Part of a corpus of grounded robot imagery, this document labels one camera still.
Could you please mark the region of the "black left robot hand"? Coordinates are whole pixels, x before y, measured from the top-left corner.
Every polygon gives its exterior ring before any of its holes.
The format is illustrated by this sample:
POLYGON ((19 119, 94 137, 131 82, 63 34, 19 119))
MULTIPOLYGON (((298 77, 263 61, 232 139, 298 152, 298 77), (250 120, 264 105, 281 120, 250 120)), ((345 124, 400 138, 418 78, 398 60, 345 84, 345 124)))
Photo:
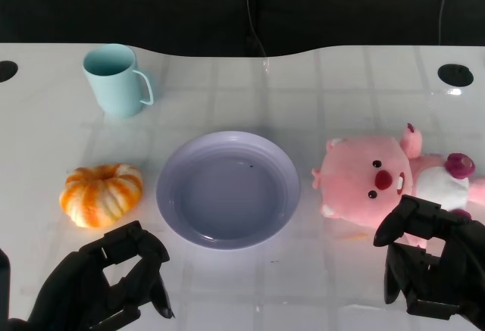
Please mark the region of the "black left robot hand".
POLYGON ((1 254, 3 330, 119 330, 152 304, 164 318, 174 312, 160 268, 170 256, 139 221, 121 226, 71 252, 43 283, 27 320, 9 317, 11 265, 1 254))

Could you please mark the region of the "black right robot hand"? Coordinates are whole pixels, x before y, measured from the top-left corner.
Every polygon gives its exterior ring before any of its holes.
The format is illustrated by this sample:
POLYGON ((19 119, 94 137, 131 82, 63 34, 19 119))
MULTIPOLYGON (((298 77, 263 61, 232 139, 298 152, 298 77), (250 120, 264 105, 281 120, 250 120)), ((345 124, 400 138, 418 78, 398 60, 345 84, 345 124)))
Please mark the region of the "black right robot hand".
POLYGON ((377 228, 387 248, 384 301, 404 295, 407 313, 449 320, 460 315, 484 328, 484 225, 440 205, 405 195, 377 228), (445 242, 441 255, 398 243, 403 235, 445 242))

